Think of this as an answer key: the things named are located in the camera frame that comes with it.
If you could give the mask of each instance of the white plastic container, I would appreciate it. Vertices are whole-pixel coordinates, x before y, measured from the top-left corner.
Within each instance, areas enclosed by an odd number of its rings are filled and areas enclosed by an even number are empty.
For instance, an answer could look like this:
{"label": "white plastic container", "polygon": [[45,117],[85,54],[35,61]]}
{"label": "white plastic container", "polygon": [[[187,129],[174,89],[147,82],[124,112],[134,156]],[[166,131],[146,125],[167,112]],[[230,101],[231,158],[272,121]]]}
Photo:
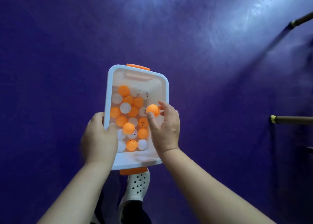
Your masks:
{"label": "white plastic container", "polygon": [[[111,107],[116,106],[111,103],[111,97],[112,94],[117,92],[118,87],[121,85],[126,85],[129,88],[146,90],[149,93],[149,96],[144,100],[143,106],[145,107],[150,104],[158,105],[158,100],[164,100],[167,103],[169,102],[169,85],[168,80],[164,75],[151,72],[149,68],[142,66],[133,64],[128,65],[131,66],[114,65],[108,72],[104,110],[105,130],[107,130],[110,123],[115,122],[115,119],[110,118]],[[157,117],[158,124],[161,125],[163,121],[164,117],[159,115]],[[153,146],[150,131],[147,141],[148,147],[146,150],[117,153],[112,170],[124,170],[161,164],[162,161]]]}

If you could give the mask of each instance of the orange ping pong ball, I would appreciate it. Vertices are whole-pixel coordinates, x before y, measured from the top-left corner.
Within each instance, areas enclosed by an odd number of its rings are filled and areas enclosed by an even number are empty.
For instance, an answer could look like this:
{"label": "orange ping pong ball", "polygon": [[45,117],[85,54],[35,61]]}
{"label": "orange ping pong ball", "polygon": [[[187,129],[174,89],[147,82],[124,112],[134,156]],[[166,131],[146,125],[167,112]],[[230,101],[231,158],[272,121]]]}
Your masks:
{"label": "orange ping pong ball", "polygon": [[155,104],[151,104],[146,109],[146,113],[148,112],[154,113],[154,116],[157,117],[160,114],[160,108]]}
{"label": "orange ping pong ball", "polygon": [[116,125],[123,127],[125,123],[127,123],[127,118],[125,116],[119,116],[116,118]]}
{"label": "orange ping pong ball", "polygon": [[118,88],[118,93],[121,94],[122,96],[127,96],[129,94],[128,86],[120,86]]}
{"label": "orange ping pong ball", "polygon": [[138,146],[138,144],[134,139],[130,139],[126,143],[126,148],[128,149],[128,151],[135,151],[137,146]]}
{"label": "orange ping pong ball", "polygon": [[120,115],[120,109],[119,107],[112,107],[110,111],[110,116],[112,118],[117,118]]}
{"label": "orange ping pong ball", "polygon": [[134,99],[130,95],[127,95],[126,97],[123,98],[122,103],[129,103],[130,105],[132,105],[133,102],[134,102]]}
{"label": "orange ping pong ball", "polygon": [[135,126],[132,123],[125,123],[123,126],[123,132],[126,134],[132,134],[135,131]]}
{"label": "orange ping pong ball", "polygon": [[141,128],[138,130],[138,137],[141,139],[145,139],[148,136],[148,130],[146,128]]}
{"label": "orange ping pong ball", "polygon": [[148,124],[147,118],[142,117],[142,118],[138,119],[138,126],[139,127],[147,127],[148,125],[149,124]]}
{"label": "orange ping pong ball", "polygon": [[133,106],[137,107],[137,108],[140,108],[143,106],[143,98],[135,98],[134,99],[134,102],[133,102]]}
{"label": "orange ping pong ball", "polygon": [[128,113],[128,115],[131,117],[136,117],[137,114],[138,114],[138,109],[136,107],[131,107],[131,111]]}

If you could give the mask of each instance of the person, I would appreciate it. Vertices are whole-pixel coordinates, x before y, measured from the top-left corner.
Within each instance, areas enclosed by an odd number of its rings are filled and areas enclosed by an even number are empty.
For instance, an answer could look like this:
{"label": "person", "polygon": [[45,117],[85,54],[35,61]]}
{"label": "person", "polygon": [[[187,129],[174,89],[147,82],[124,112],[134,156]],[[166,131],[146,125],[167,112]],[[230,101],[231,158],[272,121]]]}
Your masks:
{"label": "person", "polygon": [[[159,101],[159,104],[164,109],[161,112],[164,116],[161,126],[157,124],[151,112],[147,114],[153,145],[198,220],[205,224],[274,223],[214,179],[179,149],[178,111],[166,102]],[[103,120],[104,113],[99,112],[89,121],[81,139],[85,164],[41,217],[38,224],[86,224],[90,223],[92,218],[95,219],[93,212],[112,168],[118,147],[115,125],[110,125],[105,131]],[[128,177],[126,192],[118,208],[121,223],[151,223],[142,209],[149,182],[149,171]]]}

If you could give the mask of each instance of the floor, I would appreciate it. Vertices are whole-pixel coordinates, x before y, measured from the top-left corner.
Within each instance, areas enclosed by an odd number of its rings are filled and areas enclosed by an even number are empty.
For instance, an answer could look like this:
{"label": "floor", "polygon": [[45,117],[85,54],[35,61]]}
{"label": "floor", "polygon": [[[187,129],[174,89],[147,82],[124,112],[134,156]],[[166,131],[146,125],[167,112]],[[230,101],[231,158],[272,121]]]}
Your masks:
{"label": "floor", "polygon": [[[180,147],[278,223],[312,222],[312,0],[0,0],[0,216],[35,223],[82,166],[78,145],[104,110],[106,75],[164,74]],[[152,223],[197,223],[163,165],[150,168]],[[123,182],[105,184],[111,222]]]}

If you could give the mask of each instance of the plastic bin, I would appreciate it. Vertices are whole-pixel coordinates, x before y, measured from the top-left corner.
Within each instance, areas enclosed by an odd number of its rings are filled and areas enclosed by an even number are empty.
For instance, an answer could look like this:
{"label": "plastic bin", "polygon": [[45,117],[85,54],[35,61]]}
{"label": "plastic bin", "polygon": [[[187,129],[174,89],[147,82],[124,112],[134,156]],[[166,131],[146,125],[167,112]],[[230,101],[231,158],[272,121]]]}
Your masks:
{"label": "plastic bin", "polygon": [[[158,100],[169,102],[169,85],[164,75],[152,72],[149,68],[138,65],[114,65],[108,72],[104,110],[105,130],[107,130],[109,124],[115,123],[115,119],[110,118],[111,107],[115,106],[111,103],[111,98],[112,94],[116,93],[118,87],[121,85],[146,90],[149,93],[148,98],[144,100],[144,106],[146,107],[150,104],[158,105]],[[156,120],[161,125],[164,117],[159,115]],[[112,170],[124,170],[161,164],[162,161],[152,143],[150,130],[147,142],[148,147],[146,150],[117,153]]]}

